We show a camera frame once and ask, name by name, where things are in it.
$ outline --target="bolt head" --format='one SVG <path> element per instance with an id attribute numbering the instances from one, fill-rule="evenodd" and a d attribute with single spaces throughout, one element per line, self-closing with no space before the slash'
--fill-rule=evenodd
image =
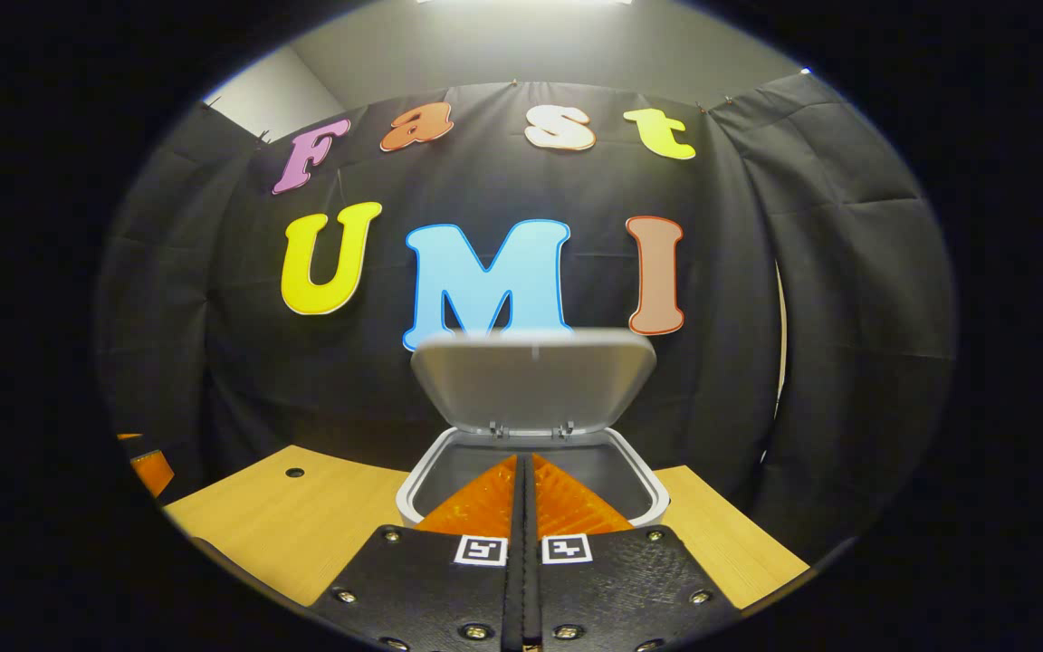
<path id="1" fill-rule="evenodd" d="M 561 638 L 562 641 L 572 641 L 580 635 L 582 635 L 582 628 L 579 626 L 562 626 L 554 630 L 554 638 Z"/>
<path id="2" fill-rule="evenodd" d="M 472 641 L 484 641 L 489 638 L 489 630 L 481 626 L 464 626 L 461 628 L 461 635 Z"/>

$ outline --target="box lid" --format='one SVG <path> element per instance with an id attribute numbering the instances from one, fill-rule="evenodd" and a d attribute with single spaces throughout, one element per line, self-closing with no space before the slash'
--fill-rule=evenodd
<path id="1" fill-rule="evenodd" d="M 457 429 L 572 434 L 617 420 L 655 366 L 649 339 L 625 329 L 445 333 L 411 367 Z"/>

